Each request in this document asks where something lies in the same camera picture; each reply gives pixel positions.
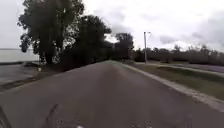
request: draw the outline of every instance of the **road edge line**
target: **road edge line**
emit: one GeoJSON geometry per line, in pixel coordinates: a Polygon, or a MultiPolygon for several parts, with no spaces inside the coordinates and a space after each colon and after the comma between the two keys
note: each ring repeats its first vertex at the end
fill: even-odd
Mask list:
{"type": "Polygon", "coordinates": [[[150,74],[148,72],[145,72],[145,71],[142,71],[140,69],[137,69],[137,68],[134,68],[132,66],[129,66],[129,65],[126,65],[126,64],[121,64],[122,66],[126,67],[126,68],[129,68],[131,70],[134,70],[138,73],[141,73],[147,77],[150,77],[180,93],[183,93],[187,96],[190,96],[202,103],[205,103],[207,104],[208,106],[210,106],[211,108],[215,109],[215,110],[218,110],[220,112],[224,112],[224,101],[222,100],[219,100],[217,98],[214,98],[212,96],[209,96],[207,94],[204,94],[204,93],[201,93],[201,92],[198,92],[196,90],[193,90],[193,89],[190,89],[190,88],[187,88],[185,87],[184,85],[181,85],[181,84],[177,84],[175,82],[171,82],[169,80],[166,80],[164,78],[161,78],[161,77],[158,77],[156,75],[153,75],[153,74],[150,74]]]}

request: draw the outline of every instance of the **grass verge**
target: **grass verge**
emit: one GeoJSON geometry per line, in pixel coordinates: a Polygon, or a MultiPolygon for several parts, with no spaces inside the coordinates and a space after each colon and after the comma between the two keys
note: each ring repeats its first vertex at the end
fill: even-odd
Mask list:
{"type": "Polygon", "coordinates": [[[222,76],[164,66],[138,64],[131,66],[224,100],[224,77],[222,76]]]}

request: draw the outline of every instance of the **green tree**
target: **green tree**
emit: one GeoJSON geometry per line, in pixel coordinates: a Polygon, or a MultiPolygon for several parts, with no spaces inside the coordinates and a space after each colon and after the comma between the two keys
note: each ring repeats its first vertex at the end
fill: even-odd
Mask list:
{"type": "Polygon", "coordinates": [[[25,33],[21,36],[23,52],[33,46],[48,64],[52,64],[55,52],[63,49],[66,35],[75,33],[71,27],[77,25],[84,11],[81,0],[25,0],[24,14],[20,15],[18,25],[25,33]]]}
{"type": "Polygon", "coordinates": [[[77,30],[78,33],[73,36],[75,43],[61,54],[60,62],[64,70],[110,57],[112,44],[105,41],[105,35],[111,33],[111,30],[99,17],[93,15],[81,17],[77,30]]]}
{"type": "Polygon", "coordinates": [[[118,33],[116,34],[118,43],[115,45],[117,56],[120,59],[131,59],[131,52],[134,48],[133,37],[130,33],[118,33]]]}

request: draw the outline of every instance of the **lake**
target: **lake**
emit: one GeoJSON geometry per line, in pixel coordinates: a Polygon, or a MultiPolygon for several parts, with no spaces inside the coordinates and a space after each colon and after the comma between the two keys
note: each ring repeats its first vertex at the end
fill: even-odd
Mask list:
{"type": "Polygon", "coordinates": [[[34,61],[38,58],[32,50],[23,53],[20,49],[0,49],[0,62],[34,61]]]}

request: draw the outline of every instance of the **road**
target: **road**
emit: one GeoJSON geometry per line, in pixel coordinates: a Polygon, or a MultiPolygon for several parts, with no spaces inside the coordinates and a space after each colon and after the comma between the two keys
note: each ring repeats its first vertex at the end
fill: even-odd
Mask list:
{"type": "Polygon", "coordinates": [[[224,127],[224,113],[110,61],[4,92],[0,105],[12,128],[224,127]]]}

